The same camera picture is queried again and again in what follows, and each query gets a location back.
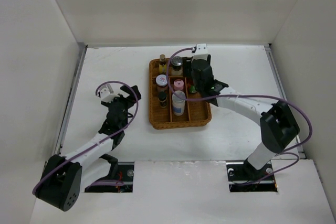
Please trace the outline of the small dark spice jar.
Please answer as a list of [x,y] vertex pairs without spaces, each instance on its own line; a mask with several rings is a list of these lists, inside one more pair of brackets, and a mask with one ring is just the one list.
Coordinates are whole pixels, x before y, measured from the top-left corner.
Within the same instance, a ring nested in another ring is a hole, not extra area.
[[165,108],[167,106],[167,94],[164,91],[158,93],[158,99],[160,107]]

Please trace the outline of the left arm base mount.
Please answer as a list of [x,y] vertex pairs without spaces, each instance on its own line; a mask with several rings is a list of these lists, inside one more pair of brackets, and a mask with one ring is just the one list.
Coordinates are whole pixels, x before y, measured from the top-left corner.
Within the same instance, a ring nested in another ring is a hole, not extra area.
[[104,154],[93,165],[93,181],[82,189],[86,193],[132,193],[134,162],[119,162],[117,158]]

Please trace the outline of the white cap salt jar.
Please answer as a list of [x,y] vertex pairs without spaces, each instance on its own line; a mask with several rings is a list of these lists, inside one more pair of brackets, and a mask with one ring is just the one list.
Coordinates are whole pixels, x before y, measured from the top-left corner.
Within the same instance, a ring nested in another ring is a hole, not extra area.
[[183,115],[185,109],[185,99],[186,95],[181,90],[177,90],[172,94],[173,113],[176,116]]

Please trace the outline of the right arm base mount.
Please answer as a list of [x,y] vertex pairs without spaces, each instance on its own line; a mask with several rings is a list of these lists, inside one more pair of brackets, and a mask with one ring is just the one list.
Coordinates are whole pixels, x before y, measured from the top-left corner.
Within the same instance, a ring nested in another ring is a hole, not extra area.
[[226,170],[231,193],[276,193],[278,191],[275,177],[270,175],[273,172],[271,162],[260,170],[246,165],[244,161],[227,162]]

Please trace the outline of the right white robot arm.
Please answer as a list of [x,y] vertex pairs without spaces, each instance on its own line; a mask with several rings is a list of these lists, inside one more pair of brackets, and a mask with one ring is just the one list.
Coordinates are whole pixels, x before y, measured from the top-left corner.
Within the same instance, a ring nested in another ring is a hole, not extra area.
[[263,167],[280,154],[299,134],[299,125],[288,104],[283,100],[267,103],[241,95],[224,82],[214,79],[211,57],[192,57],[187,64],[196,91],[204,101],[234,111],[260,126],[261,143],[244,161],[244,175],[257,179]]

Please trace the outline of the pink cap spice jar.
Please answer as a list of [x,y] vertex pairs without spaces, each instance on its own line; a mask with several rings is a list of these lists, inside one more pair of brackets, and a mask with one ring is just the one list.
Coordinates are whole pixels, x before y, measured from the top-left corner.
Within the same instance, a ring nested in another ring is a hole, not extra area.
[[184,91],[184,81],[182,79],[176,79],[173,82],[173,90],[174,92],[177,91]]

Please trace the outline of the yellow label oil bottle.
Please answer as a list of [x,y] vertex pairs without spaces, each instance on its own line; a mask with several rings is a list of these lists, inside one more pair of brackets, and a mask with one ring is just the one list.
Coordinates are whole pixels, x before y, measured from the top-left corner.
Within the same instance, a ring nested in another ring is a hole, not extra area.
[[159,57],[159,73],[166,75],[167,72],[167,59],[164,54]]

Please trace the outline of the red sauce bottle yellow cap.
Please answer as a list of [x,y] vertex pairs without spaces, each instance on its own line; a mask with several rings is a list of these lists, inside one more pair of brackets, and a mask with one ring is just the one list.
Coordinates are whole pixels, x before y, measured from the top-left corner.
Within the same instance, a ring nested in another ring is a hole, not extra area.
[[196,87],[190,83],[187,84],[187,91],[190,94],[195,94],[197,93]]

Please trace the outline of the clear lid pepper jar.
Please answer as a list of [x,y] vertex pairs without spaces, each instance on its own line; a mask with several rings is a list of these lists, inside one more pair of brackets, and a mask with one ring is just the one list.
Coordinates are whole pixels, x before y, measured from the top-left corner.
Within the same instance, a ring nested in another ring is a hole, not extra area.
[[171,75],[172,76],[182,76],[183,71],[183,59],[180,56],[175,56],[171,60],[172,70]]

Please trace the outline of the red white lid jar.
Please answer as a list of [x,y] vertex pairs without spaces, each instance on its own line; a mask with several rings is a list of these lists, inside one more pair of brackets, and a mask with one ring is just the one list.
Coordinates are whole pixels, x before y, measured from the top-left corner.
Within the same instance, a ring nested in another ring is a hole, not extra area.
[[158,92],[166,92],[168,89],[168,82],[167,82],[167,76],[164,74],[160,74],[155,79],[157,91]]

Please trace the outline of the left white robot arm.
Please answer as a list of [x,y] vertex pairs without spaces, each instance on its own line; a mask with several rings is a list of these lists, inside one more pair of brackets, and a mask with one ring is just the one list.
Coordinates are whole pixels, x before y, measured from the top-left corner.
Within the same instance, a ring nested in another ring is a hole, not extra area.
[[139,106],[141,93],[138,86],[121,83],[127,95],[115,94],[105,82],[96,89],[96,96],[108,112],[98,133],[86,144],[64,156],[55,154],[49,158],[40,181],[32,194],[60,209],[68,211],[77,201],[79,193],[95,187],[123,187],[122,175],[118,172],[118,159],[109,155],[123,140],[126,128],[136,114],[129,109]]

